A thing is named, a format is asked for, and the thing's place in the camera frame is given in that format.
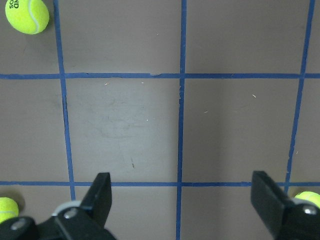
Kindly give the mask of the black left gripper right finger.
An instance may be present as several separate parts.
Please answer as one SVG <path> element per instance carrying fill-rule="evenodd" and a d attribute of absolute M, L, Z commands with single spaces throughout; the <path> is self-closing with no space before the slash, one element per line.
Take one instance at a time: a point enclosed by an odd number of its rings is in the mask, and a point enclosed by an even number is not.
<path fill-rule="evenodd" d="M 289 197 L 264 171 L 254 171 L 251 204 L 275 240 L 318 240 L 320 208 Z"/>

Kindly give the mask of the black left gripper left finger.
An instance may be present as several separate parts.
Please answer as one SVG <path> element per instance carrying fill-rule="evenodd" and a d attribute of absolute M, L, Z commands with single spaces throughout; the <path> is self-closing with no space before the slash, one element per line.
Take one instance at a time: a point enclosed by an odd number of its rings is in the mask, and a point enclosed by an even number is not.
<path fill-rule="evenodd" d="M 112 206 L 111 176 L 100 172 L 79 206 L 58 211 L 36 224 L 29 216 L 8 219 L 0 224 L 2 240 L 114 240 L 105 228 Z"/>

